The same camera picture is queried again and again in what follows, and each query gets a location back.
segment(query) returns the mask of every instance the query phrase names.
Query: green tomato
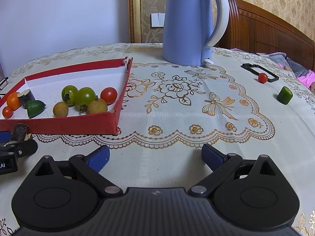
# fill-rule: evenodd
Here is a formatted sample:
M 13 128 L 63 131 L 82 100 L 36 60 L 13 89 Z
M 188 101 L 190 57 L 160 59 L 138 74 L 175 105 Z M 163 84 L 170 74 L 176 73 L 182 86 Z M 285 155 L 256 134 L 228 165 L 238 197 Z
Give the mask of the green tomato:
M 80 108 L 80 112 L 86 112 L 88 105 L 96 99 L 94 90 L 89 87 L 81 88 L 76 95 L 76 105 Z
M 78 89 L 75 86 L 68 85 L 63 88 L 61 98 L 68 106 L 74 106 L 76 104 L 75 97 L 77 93 Z

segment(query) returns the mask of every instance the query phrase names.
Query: cucumber slice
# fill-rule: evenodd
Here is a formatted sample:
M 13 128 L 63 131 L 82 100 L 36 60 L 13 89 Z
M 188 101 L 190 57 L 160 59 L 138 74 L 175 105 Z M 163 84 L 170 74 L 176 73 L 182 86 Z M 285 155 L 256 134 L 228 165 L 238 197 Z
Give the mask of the cucumber slice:
M 27 115 L 31 119 L 45 110 L 45 104 L 40 100 L 30 100 L 26 103 Z
M 279 92 L 277 99 L 284 105 L 287 105 L 291 98 L 293 97 L 292 91 L 287 88 L 286 86 L 282 87 L 281 91 Z

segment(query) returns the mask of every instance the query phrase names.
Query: light switch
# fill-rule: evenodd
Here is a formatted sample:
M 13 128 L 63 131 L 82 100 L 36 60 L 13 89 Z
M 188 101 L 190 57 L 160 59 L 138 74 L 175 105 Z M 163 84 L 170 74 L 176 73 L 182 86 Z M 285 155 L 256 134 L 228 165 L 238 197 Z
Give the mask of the light switch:
M 159 27 L 163 27 L 164 26 L 164 18 L 165 18 L 165 13 L 159 13 L 158 14 Z
M 151 26 L 152 27 L 159 26 L 158 13 L 151 13 Z
M 165 13 L 151 13 L 151 26 L 163 27 L 164 18 L 165 18 Z

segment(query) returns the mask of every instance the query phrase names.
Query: pink blanket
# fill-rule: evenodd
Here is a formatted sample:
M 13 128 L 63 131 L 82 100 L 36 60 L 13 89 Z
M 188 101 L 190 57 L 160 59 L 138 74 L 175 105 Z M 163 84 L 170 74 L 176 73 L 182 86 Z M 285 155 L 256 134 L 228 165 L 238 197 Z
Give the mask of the pink blanket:
M 305 76 L 298 77 L 297 79 L 309 88 L 310 85 L 315 82 L 315 73 L 312 70 L 308 70 L 308 73 Z

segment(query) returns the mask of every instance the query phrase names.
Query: white table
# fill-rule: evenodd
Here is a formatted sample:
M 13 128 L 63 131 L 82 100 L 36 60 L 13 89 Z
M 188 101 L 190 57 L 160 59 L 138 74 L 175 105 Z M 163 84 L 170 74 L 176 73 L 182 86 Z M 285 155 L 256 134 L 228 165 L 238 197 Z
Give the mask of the white table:
M 41 71 L 133 57 L 117 136 L 36 134 L 37 153 L 19 159 L 18 172 L 0 176 L 0 228 L 7 235 L 18 228 L 12 196 L 45 154 L 65 160 L 107 144 L 111 157 L 100 174 L 123 190 L 189 189 L 211 172 L 200 155 L 204 143 L 245 159 L 270 155 L 300 199 L 292 226 L 314 235 L 315 96 L 291 72 L 257 55 L 214 48 L 213 66 L 185 67 L 164 61 L 161 51 L 161 44 L 98 45 L 45 56 L 11 73 L 4 91 Z M 260 64 L 280 80 L 261 84 L 243 63 Z M 276 99 L 283 86 L 294 93 L 287 106 Z

